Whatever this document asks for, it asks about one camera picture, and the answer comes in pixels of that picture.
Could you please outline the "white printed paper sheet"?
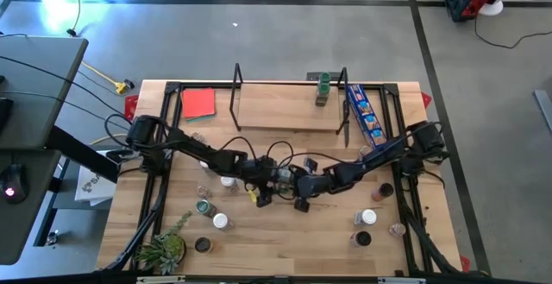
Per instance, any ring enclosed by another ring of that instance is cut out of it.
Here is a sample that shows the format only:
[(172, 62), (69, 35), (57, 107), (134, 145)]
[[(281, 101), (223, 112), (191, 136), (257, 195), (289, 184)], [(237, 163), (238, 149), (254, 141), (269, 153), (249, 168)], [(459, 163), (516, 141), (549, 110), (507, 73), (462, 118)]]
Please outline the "white printed paper sheet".
[(88, 202), (90, 206), (99, 205), (112, 199), (115, 191), (115, 183), (93, 173), (86, 167), (79, 168), (74, 196), (76, 202)]

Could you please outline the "black-lid orange spice jar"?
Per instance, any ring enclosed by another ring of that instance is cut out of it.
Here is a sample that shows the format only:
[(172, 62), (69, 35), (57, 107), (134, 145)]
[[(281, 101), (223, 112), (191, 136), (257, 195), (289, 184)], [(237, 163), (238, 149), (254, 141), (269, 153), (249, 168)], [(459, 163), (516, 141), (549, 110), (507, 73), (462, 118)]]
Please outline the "black-lid orange spice jar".
[(213, 247), (214, 243), (207, 237), (200, 237), (194, 243), (194, 249), (202, 254), (210, 253)]

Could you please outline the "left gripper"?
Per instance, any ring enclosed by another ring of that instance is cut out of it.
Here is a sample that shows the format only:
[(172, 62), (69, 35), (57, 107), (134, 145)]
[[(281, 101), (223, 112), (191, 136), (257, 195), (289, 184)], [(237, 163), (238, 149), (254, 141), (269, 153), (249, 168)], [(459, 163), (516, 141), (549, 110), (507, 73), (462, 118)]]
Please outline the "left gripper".
[(244, 183), (259, 187), (257, 206), (264, 207), (272, 203), (273, 189), (267, 186), (267, 183), (273, 180), (273, 175), (277, 169), (261, 172), (255, 166), (255, 160), (256, 159), (239, 160), (239, 179)]

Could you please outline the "grey office desk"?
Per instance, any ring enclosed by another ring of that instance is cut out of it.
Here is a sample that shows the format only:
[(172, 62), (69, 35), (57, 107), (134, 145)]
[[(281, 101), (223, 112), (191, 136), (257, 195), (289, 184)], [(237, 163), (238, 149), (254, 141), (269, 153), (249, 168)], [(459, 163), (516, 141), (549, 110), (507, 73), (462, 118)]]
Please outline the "grey office desk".
[(52, 182), (62, 153), (46, 148), (88, 42), (36, 36), (0, 38), (0, 98), (14, 104), (0, 134), (0, 172), (25, 167), (28, 196), (7, 203), (0, 193), (0, 265), (16, 263)]

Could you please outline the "red paper folder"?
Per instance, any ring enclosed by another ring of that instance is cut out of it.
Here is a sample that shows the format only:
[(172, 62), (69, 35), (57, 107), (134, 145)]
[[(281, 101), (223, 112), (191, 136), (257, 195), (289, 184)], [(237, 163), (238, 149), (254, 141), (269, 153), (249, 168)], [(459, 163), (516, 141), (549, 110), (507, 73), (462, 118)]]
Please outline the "red paper folder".
[(193, 119), (216, 114), (215, 90), (212, 88), (183, 90), (183, 117)]

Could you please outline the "blue cracker box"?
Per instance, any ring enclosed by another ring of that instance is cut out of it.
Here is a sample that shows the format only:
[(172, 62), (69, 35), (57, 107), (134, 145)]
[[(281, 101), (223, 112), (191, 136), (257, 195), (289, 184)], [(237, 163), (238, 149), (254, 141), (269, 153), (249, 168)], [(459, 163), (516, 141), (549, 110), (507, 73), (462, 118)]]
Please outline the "blue cracker box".
[(346, 89), (349, 105), (359, 124), (361, 133), (371, 149), (382, 147), (386, 142), (386, 134), (368, 100), (362, 85), (349, 85)]

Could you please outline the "black kitchen knife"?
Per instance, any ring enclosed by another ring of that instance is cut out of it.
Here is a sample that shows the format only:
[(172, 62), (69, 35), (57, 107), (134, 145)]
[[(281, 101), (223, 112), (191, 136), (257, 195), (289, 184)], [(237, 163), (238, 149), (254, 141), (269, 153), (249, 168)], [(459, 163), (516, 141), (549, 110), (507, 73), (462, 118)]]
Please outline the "black kitchen knife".
[(348, 145), (349, 145), (349, 114), (350, 114), (349, 103), (347, 102), (347, 100), (344, 100), (343, 101), (344, 120), (343, 120), (342, 131), (343, 131), (343, 134), (344, 134), (344, 146), (345, 146), (345, 148), (347, 148)]

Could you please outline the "black metal rig frame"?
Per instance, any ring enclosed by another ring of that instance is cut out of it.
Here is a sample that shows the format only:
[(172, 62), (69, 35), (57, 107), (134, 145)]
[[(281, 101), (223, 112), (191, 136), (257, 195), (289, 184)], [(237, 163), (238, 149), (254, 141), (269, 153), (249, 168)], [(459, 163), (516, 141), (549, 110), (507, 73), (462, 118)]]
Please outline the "black metal rig frame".
[[(291, 156), (296, 163), (303, 161), (304, 152), (317, 153), (321, 166), (352, 160), (365, 143), (355, 120), (349, 123), (347, 148), (343, 131), (337, 135), (325, 131), (238, 130), (229, 113), (230, 84), (210, 82), (216, 92), (216, 116), (210, 120), (181, 121), (176, 111), (177, 91), (192, 88), (188, 80), (144, 81), (135, 112), (164, 115), (169, 123), (179, 123), (186, 132), (203, 134), (214, 147), (227, 145), (278, 159)], [(280, 198), (259, 208), (245, 191), (225, 191), (219, 179), (206, 174), (196, 160), (175, 155), (160, 226), (167, 229), (190, 211), (191, 218), (182, 230), (185, 242), (192, 246), (199, 237), (214, 242), (208, 254), (200, 254), (192, 247), (187, 250), (175, 271), (187, 281), (368, 282), (397, 272), (407, 274), (411, 267), (422, 267), (428, 258), (415, 235), (400, 238), (389, 234), (389, 226), (399, 219), (396, 198), (372, 201), (372, 190), (391, 180), (391, 168), (382, 167), (349, 191), (313, 199), (307, 213), (296, 211), (292, 202)], [(193, 213), (198, 184), (207, 186), (215, 205), (229, 214), (234, 224), (231, 230), (219, 231), (206, 217)], [(371, 205), (378, 216), (368, 229), (373, 241), (365, 249), (353, 247), (349, 243), (354, 232), (353, 216)]]

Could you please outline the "black diagonal beam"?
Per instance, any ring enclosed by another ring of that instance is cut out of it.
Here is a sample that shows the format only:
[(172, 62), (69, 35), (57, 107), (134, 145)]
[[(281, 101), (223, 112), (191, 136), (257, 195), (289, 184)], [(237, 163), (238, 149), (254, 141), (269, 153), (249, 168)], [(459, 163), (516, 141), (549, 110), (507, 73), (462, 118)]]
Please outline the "black diagonal beam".
[(59, 150), (68, 159), (76, 161), (113, 183), (117, 183), (119, 168), (115, 162), (59, 127), (52, 127), (45, 146), (49, 149)]

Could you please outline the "black-lid purple-label spice jar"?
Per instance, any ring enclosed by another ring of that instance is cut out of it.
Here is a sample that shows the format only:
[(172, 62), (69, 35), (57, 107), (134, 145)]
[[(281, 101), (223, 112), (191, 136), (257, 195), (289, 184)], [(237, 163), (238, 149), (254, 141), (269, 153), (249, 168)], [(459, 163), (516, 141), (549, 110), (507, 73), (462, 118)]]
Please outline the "black-lid purple-label spice jar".
[(364, 230), (355, 232), (349, 239), (353, 247), (367, 247), (372, 242), (371, 235)]

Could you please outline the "silver bracket strip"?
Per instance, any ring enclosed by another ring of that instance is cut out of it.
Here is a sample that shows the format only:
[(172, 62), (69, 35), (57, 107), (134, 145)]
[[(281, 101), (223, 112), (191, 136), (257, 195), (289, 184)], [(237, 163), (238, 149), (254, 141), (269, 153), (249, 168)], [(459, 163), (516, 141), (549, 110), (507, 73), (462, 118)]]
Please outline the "silver bracket strip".
[(159, 275), (137, 277), (135, 284), (183, 284), (186, 278), (183, 275)]
[(427, 284), (424, 278), (411, 277), (378, 277), (378, 284)]

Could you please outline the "black computer mouse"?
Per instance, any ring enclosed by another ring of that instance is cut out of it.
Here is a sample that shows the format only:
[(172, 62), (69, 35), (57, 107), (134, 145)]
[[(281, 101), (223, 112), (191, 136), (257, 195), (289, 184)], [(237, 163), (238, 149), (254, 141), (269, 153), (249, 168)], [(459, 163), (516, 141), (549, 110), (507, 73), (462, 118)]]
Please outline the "black computer mouse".
[(0, 193), (7, 203), (21, 203), (28, 196), (28, 191), (25, 167), (22, 164), (12, 163), (0, 172)]

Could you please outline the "potted succulent plant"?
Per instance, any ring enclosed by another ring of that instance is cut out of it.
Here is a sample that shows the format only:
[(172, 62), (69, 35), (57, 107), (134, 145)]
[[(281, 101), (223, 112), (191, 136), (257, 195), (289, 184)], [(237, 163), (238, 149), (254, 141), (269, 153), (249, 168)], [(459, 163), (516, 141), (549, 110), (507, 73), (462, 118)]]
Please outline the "potted succulent plant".
[(158, 270), (162, 275), (174, 272), (186, 253), (185, 240), (179, 233), (191, 215), (186, 212), (176, 224), (138, 249), (135, 259), (143, 264), (144, 270)]

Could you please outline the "black keyboard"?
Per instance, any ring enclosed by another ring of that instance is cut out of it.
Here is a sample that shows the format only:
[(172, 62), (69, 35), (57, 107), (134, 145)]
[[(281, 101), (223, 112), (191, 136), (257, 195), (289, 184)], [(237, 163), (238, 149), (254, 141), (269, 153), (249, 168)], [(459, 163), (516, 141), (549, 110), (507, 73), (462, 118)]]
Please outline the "black keyboard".
[(0, 134), (9, 121), (14, 102), (9, 98), (0, 98)]

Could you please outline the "wooden shelf with black frame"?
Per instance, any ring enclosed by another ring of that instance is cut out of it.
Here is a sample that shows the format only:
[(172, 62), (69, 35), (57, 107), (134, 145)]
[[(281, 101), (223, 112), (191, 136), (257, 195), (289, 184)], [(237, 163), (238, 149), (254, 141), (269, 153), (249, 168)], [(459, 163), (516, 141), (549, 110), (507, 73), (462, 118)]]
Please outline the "wooden shelf with black frame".
[(330, 73), (327, 104), (317, 107), (319, 76), (313, 81), (245, 81), (235, 64), (230, 84), (229, 113), (235, 128), (325, 131), (340, 134), (343, 126), (341, 91), (348, 86), (348, 70)]

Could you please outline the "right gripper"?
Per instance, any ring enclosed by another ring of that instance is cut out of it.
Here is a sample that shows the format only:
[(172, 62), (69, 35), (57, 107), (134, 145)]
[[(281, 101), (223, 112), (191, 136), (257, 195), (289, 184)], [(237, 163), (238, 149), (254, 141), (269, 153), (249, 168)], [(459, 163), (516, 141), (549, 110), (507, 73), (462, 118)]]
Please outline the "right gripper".
[(306, 174), (300, 176), (296, 182), (296, 195), (302, 199), (294, 201), (294, 209), (307, 213), (310, 209), (310, 203), (307, 198), (327, 193), (333, 185), (334, 178), (330, 174)]

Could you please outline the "black-lid red-brown spice jar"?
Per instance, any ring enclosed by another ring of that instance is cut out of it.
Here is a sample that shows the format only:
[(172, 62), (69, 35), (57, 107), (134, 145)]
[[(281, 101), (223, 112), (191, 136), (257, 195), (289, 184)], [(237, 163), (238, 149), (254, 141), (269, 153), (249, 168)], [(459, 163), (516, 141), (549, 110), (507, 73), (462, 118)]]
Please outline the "black-lid red-brown spice jar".
[(383, 183), (372, 191), (371, 197), (373, 201), (379, 202), (391, 197), (393, 194), (393, 185), (390, 183)]

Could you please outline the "grey metal bar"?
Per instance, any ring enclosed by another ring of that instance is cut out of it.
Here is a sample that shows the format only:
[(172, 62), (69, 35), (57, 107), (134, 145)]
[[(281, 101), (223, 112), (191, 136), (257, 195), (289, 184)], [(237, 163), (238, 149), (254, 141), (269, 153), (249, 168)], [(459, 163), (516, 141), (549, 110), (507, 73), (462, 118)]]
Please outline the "grey metal bar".
[(534, 90), (533, 95), (540, 111), (543, 114), (544, 121), (552, 133), (552, 100), (545, 90)]

